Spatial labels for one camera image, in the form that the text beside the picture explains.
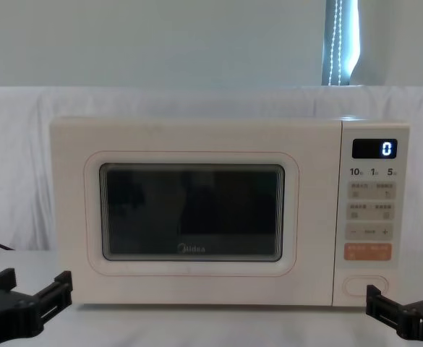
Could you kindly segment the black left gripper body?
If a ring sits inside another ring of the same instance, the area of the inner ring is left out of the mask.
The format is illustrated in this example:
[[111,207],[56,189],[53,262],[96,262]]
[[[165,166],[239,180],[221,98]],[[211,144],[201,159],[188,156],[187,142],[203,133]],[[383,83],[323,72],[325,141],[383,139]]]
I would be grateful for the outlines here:
[[16,291],[0,290],[0,344],[32,338],[42,332],[36,297]]

